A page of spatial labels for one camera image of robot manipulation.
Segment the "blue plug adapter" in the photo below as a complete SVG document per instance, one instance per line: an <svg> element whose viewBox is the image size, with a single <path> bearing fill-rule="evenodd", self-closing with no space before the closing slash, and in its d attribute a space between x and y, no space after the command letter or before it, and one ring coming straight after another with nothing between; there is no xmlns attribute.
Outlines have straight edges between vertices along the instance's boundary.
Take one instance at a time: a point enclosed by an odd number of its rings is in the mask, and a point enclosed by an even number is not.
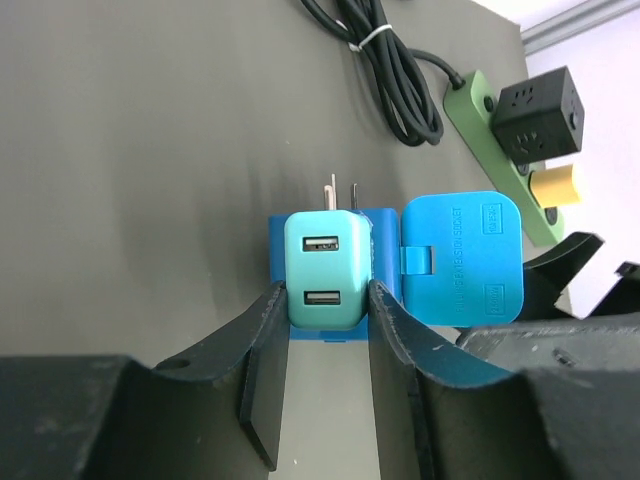
<svg viewBox="0 0 640 480"><path fill-rule="evenodd" d="M289 319L313 330L350 330L366 313L371 224L346 210L299 212L284 226Z"/></svg>
<svg viewBox="0 0 640 480"><path fill-rule="evenodd" d="M329 204L336 205L335 198ZM522 224L518 208L506 196L498 192L467 192L418 197L407 205L401 222L398 222L395 211L389 208L357 209L355 190L352 190L351 204L351 212L306 212L269 218L271 279L285 280L290 302L291 292L297 292L300 287L295 285L299 280L295 280L293 286L290 284L289 265L285 265L285 257L296 254L289 252L288 246L285 248L285 224L296 215L351 213L364 217L363 220L371 227L373 271L370 278L384 282L393 295L403 301L405 308L424 324L458 327L496 325L511 322L520 312L524 300ZM322 259L322 255L331 254L330 249L334 248L326 237L337 236L332 233L337 230L333 225L329 227L317 233L328 251L322 251L316 258ZM355 239L358 233L351 230L345 234ZM300 250L302 238L311 234L299 231L297 235L298 239L294 239L292 245ZM307 280L304 276L316 267L307 265L302 268L303 272L294 275L302 276L302 285L305 285ZM351 275L346 270L311 275L333 276L335 279L336 275ZM296 293L294 301L301 298L305 305L305 291L327 294L307 296L307 302L316 302L316 305L338 299L335 287L322 287L328 290L311 288L316 287L304 286L302 296ZM320 318L315 325L309 326L314 322L302 321L299 324L302 328L297 328L297 320L292 318L291 338L326 342L366 340L368 319L366 311L362 313L364 316L355 326L353 322L356 321L353 320L345 321L337 328L323 324L325 320ZM290 307L292 314L297 315ZM345 329L348 328L347 323L354 328Z"/></svg>

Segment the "black power cable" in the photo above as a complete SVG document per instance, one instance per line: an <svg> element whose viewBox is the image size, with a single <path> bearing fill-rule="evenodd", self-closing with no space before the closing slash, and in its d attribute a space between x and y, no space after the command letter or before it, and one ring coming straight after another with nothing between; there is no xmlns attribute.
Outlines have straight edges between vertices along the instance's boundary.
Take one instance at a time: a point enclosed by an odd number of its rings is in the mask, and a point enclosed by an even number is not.
<svg viewBox="0 0 640 480"><path fill-rule="evenodd" d="M359 45L388 23L380 0L336 0L344 27L315 0L301 1L329 33L352 45ZM437 145L443 133L442 119L415 58L442 69L455 90L464 86L464 79L440 57L407 48L390 29L376 35L362 51L373 67L382 111L393 134L410 147L424 142Z"/></svg>

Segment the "white cable tie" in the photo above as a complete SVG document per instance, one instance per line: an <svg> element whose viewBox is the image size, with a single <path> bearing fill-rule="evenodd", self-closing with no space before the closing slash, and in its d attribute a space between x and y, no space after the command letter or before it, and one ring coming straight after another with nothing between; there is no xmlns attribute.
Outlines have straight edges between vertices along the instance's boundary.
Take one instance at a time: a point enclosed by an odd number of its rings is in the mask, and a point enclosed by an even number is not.
<svg viewBox="0 0 640 480"><path fill-rule="evenodd" d="M342 28L344 28L345 30L347 30L346 25L344 23L342 23L340 20L336 20L336 23L338 25L340 25ZM393 30L393 27L388 23L386 23L384 25L380 25L378 28L373 30L369 35L364 37L364 39L358 45L354 45L353 43L349 43L349 50L351 50L352 52L360 53L362 51L362 49L364 47L366 47L367 44L371 40L376 38L378 35L380 35L385 30Z"/></svg>

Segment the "black plastic part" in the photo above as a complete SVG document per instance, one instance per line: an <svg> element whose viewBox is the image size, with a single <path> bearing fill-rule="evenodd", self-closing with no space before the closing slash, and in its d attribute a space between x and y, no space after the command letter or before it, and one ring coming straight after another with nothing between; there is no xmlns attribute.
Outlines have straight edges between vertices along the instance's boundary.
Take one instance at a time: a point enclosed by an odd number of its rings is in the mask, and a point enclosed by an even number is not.
<svg viewBox="0 0 640 480"><path fill-rule="evenodd" d="M640 369L640 313L474 328L463 332L456 343L513 371L560 366L636 370Z"/></svg>
<svg viewBox="0 0 640 480"><path fill-rule="evenodd" d="M558 223L558 207L549 207L544 209L544 216L549 225Z"/></svg>
<svg viewBox="0 0 640 480"><path fill-rule="evenodd" d="M491 130L516 165L579 152L584 107L567 67L503 88Z"/></svg>
<svg viewBox="0 0 640 480"><path fill-rule="evenodd" d="M154 370L122 356L0 359L0 478L264 480L288 346L277 283Z"/></svg>
<svg viewBox="0 0 640 480"><path fill-rule="evenodd" d="M635 479L640 372L509 373L369 289L369 357L382 480Z"/></svg>
<svg viewBox="0 0 640 480"><path fill-rule="evenodd" d="M487 112L491 113L495 110L496 103L494 102L492 97L487 95L486 97L484 97L483 101L484 101L484 108Z"/></svg>
<svg viewBox="0 0 640 480"><path fill-rule="evenodd" d="M603 245L592 233L574 232L524 264L524 304L516 321L566 319L555 307L562 290Z"/></svg>
<svg viewBox="0 0 640 480"><path fill-rule="evenodd" d="M449 81L451 82L451 88L453 88L454 90L460 90L467 84L467 81L462 78L462 75L460 75L458 72L454 72L452 75L449 75Z"/></svg>
<svg viewBox="0 0 640 480"><path fill-rule="evenodd" d="M531 167L528 163L525 163L524 165L517 165L516 169L518 170L518 173L523 177L529 175L529 172L531 171Z"/></svg>
<svg viewBox="0 0 640 480"><path fill-rule="evenodd" d="M620 280L591 315L619 315L640 311L640 267L623 263L617 270Z"/></svg>

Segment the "outlet socket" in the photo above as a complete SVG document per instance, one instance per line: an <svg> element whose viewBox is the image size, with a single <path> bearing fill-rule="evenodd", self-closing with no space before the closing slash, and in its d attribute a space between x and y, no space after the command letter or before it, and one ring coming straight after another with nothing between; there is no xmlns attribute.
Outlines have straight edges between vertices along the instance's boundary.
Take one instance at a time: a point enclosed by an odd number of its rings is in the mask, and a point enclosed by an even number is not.
<svg viewBox="0 0 640 480"><path fill-rule="evenodd" d="M502 90L491 130L514 164L579 152L584 107L567 67Z"/></svg>

